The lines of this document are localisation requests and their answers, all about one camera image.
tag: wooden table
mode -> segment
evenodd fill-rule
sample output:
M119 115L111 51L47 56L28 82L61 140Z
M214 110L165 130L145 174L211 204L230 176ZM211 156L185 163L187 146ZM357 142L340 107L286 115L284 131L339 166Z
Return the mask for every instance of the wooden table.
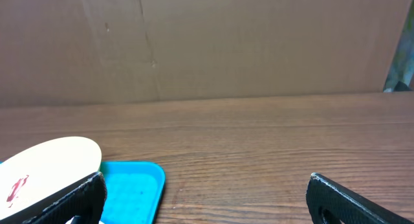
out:
M0 110L0 160L74 135L164 168L157 223L311 223L311 172L414 220L414 93Z

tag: cardboard wall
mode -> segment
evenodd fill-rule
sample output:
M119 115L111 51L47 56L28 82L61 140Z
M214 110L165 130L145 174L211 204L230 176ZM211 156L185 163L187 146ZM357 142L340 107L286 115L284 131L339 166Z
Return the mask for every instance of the cardboard wall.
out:
M379 92L411 0L0 0L0 107Z

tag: cardboard box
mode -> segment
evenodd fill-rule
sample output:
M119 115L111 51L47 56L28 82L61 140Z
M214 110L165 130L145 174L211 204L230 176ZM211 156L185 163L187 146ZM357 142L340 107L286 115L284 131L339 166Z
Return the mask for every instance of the cardboard box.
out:
M0 0L0 107L382 90L411 0Z

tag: white paper plate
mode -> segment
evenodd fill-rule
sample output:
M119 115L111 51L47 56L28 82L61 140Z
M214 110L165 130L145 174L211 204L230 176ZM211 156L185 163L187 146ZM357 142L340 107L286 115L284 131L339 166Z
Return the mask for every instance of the white paper plate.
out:
M0 164L0 220L97 172L101 159L85 137L50 140L9 158Z

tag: red marking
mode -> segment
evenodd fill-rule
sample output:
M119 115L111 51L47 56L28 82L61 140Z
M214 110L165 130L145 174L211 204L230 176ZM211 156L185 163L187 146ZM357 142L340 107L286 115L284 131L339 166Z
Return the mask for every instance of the red marking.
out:
M12 190L10 191L10 194L7 197L6 202L10 202L10 206L9 208L13 205L13 200L15 198L18 198L16 195L17 193L19 193L20 188L25 185L26 181L27 181L28 175L26 175L25 178L20 178L12 187Z

